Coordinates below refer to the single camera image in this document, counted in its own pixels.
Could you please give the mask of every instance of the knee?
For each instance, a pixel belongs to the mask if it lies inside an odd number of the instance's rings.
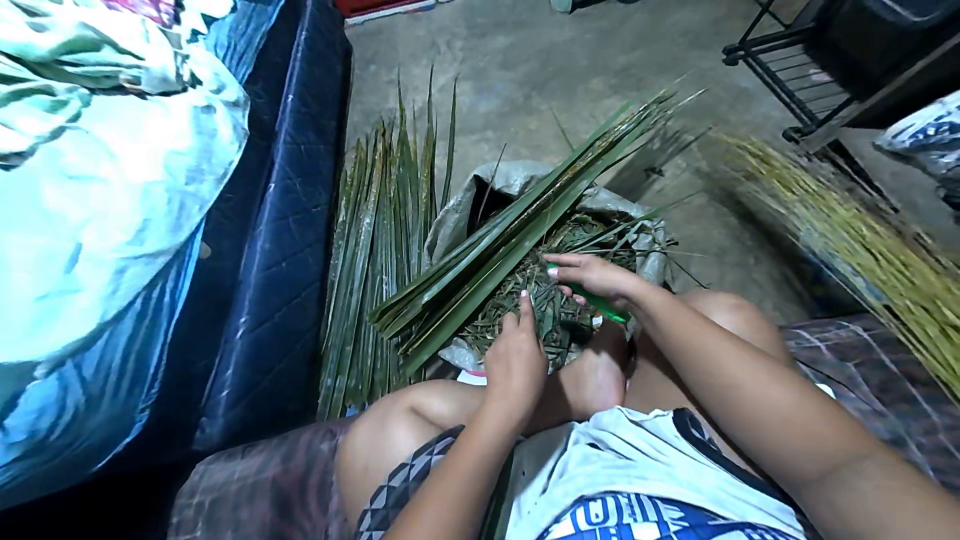
[[[745,319],[763,319],[762,313],[756,306],[730,292],[700,288],[682,294],[680,298],[690,307],[706,315],[708,319],[727,329]]]

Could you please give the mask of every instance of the leg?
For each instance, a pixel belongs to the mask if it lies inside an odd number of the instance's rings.
[[[680,297],[713,322],[733,332],[759,349],[789,366],[793,358],[780,339],[777,327],[767,321],[754,305],[746,300],[723,292],[698,289]],[[630,378],[624,406],[640,412],[658,408],[670,410],[686,407],[703,422],[711,436],[720,444],[724,455],[750,471],[756,472],[749,460],[736,450],[721,433],[704,410],[690,395],[689,390],[677,376],[663,353],[643,332],[637,337],[636,370]]]
[[[620,405],[626,381],[621,367],[627,341],[618,325],[604,325],[588,348],[551,374],[526,433],[587,420]],[[337,452],[337,476],[347,519],[356,524],[377,486],[416,449],[465,424],[483,402],[485,388],[453,380],[428,380],[384,396],[354,422]]]

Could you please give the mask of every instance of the person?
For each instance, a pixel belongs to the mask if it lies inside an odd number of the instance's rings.
[[[554,279],[628,310],[636,346],[604,323],[547,376],[521,293],[486,387],[422,382],[355,421],[336,474],[356,538],[800,538],[798,509],[827,540],[956,537],[956,500],[797,373],[754,306],[545,258]]]

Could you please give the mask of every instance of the hand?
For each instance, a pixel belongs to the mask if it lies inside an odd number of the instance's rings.
[[[519,432],[540,400],[547,367],[546,354],[537,339],[530,293],[520,293],[519,318],[507,313],[502,324],[500,335],[483,360],[487,372],[483,407],[495,410]]]
[[[606,298],[611,306],[629,311],[633,306],[631,295],[646,281],[626,268],[607,262],[600,257],[578,254],[544,255],[547,262],[559,264],[547,271],[551,278],[561,283],[577,283],[587,292]],[[574,294],[570,287],[561,284],[561,291],[572,297],[577,304],[585,306],[587,299]]]

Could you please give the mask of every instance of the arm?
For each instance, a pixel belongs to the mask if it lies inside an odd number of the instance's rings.
[[[627,308],[720,429],[826,538],[947,538],[956,501],[846,409],[670,292],[599,258],[551,256],[557,278]]]
[[[520,318],[508,313],[503,331],[484,356],[487,391],[464,431],[430,471],[387,531],[385,540],[476,538],[480,520],[507,454],[526,426],[546,379],[526,291]]]

